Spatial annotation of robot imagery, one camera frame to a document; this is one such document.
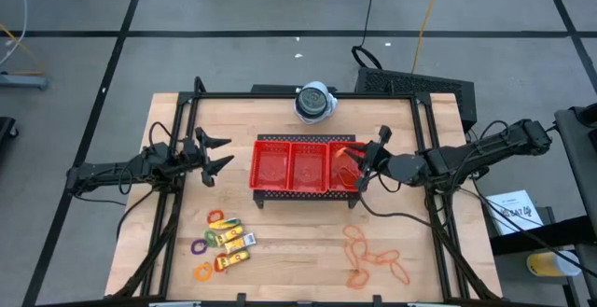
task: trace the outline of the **red plastic tray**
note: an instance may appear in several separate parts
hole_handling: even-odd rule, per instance
[[[327,144],[292,143],[290,146],[290,191],[327,191]]]
[[[260,190],[288,190],[290,143],[255,141],[249,187]]]
[[[354,186],[356,179],[362,175],[358,169],[358,164],[347,154],[342,153],[336,157],[337,152],[348,145],[360,144],[360,142],[329,142],[329,189],[336,191],[357,192],[358,189]],[[364,157],[365,153],[350,149],[360,157]]]

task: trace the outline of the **gray floor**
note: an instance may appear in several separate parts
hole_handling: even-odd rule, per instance
[[[563,0],[578,30],[597,30],[596,0]],[[0,0],[0,22],[21,28],[21,0]],[[31,30],[117,31],[129,0],[29,0]],[[372,30],[418,30],[428,0],[374,0]],[[358,30],[367,0],[140,0],[132,30]],[[428,30],[564,31],[552,0],[437,0]],[[0,115],[21,136],[0,173],[0,301],[21,303],[85,128],[114,38],[26,39],[46,64],[46,91],[0,90]],[[6,39],[0,38],[0,49]],[[88,161],[126,160],[141,142],[151,95],[189,90],[199,75],[209,91],[249,91],[253,84],[322,80],[354,87],[350,54],[357,38],[129,38],[118,62]],[[597,57],[597,40],[584,39]],[[409,71],[415,38],[369,38],[384,67]],[[31,68],[16,53],[2,70]],[[494,119],[552,121],[553,112],[595,102],[595,90],[569,38],[427,38],[417,73],[476,83],[479,131]],[[564,219],[584,213],[559,137],[548,155],[513,158],[492,168],[487,193],[527,189]],[[114,189],[95,198],[125,200]],[[98,299],[104,292],[122,209],[74,202],[38,302]],[[513,300],[564,304],[559,288],[503,281]]]

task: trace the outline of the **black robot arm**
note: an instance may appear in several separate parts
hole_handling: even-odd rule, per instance
[[[551,139],[538,121],[519,120],[497,134],[460,147],[431,148],[415,154],[393,155],[383,146],[392,136],[383,125],[380,140],[352,146],[365,153],[361,158],[346,151],[359,164],[364,177],[357,181],[365,189],[368,176],[377,172],[411,187],[432,186],[448,191],[460,185],[469,174],[485,174],[488,166],[514,155],[541,155],[549,150]]]
[[[110,163],[87,163],[71,168],[66,174],[66,187],[71,194],[78,195],[100,186],[147,183],[152,187],[167,186],[180,174],[202,168],[201,179],[205,186],[213,187],[213,175],[234,156],[211,161],[207,148],[221,147],[229,139],[210,138],[200,127],[195,129],[193,138],[181,139],[183,148],[172,152],[165,143],[143,147],[140,154],[129,161]]]

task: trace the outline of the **yellow package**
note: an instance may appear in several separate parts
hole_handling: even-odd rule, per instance
[[[224,270],[229,266],[234,264],[238,264],[242,261],[249,259],[249,252],[246,250],[240,251],[235,253],[234,255],[230,255],[228,257],[218,257],[217,260],[217,267]]]
[[[228,254],[231,254],[238,250],[242,250],[247,246],[251,246],[255,243],[255,236],[253,235],[253,233],[249,233],[247,235],[244,235],[243,238],[237,238],[233,241],[224,244],[224,246],[226,247],[226,252]]]
[[[238,218],[220,219],[220,220],[217,220],[216,222],[210,223],[209,229],[225,230],[225,229],[234,228],[240,224],[241,224],[241,220]]]
[[[243,226],[237,226],[234,229],[228,230],[219,236],[215,237],[217,246],[222,246],[225,242],[231,241],[243,234]]]

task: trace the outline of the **wooden tabletop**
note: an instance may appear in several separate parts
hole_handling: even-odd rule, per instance
[[[154,95],[144,146],[148,145],[148,128],[154,121],[172,128],[176,98],[175,93]],[[462,145],[465,138],[454,96],[436,94],[432,101],[440,144]],[[230,144],[211,150],[212,159],[230,154],[235,158],[220,172],[214,188],[201,183],[200,173],[187,174],[168,299],[236,300],[237,293],[243,292],[248,300],[372,301],[373,295],[380,294],[383,301],[441,301],[429,228],[404,217],[372,216],[360,203],[352,210],[346,202],[289,201],[265,202],[264,209],[257,209],[248,187],[253,143],[261,133],[354,133],[357,141],[367,142],[376,140],[380,127],[387,125],[393,132],[386,145],[388,150],[394,154],[414,152],[417,147],[408,101],[339,100],[333,116],[314,125],[302,124],[294,115],[292,103],[291,99],[200,100],[195,126],[202,126],[212,137],[232,139]],[[427,133],[422,107],[421,116]],[[180,137],[186,131],[185,120],[183,124]],[[159,141],[168,142],[168,138],[155,131],[154,142]],[[428,134],[425,141],[430,147]],[[395,185],[388,180],[388,187]],[[464,184],[464,188],[474,189],[470,184]],[[128,205],[148,189],[133,187]],[[403,187],[398,193],[388,193],[379,182],[371,181],[363,196],[377,212],[407,212],[428,221],[422,188]],[[158,197],[157,193],[149,197],[124,222],[106,294],[121,288],[146,255]],[[459,192],[453,207],[463,255],[489,289],[501,295],[479,200]],[[202,238],[207,229],[207,213],[214,209],[223,210],[226,217],[240,218],[245,230],[255,234],[257,245],[249,248],[251,258],[246,262],[227,272],[214,273],[207,282],[198,282],[193,269],[205,261],[213,263],[215,255],[223,251],[210,248],[200,256],[190,252],[191,243]],[[342,229],[346,225],[356,225],[365,233],[370,252],[398,250],[398,261],[410,284],[395,279],[388,266],[366,264],[370,273],[367,285],[358,290],[347,287],[353,268],[343,247],[346,238]],[[452,295],[458,296],[452,262],[446,255]],[[159,259],[152,292],[157,292],[161,265]]]

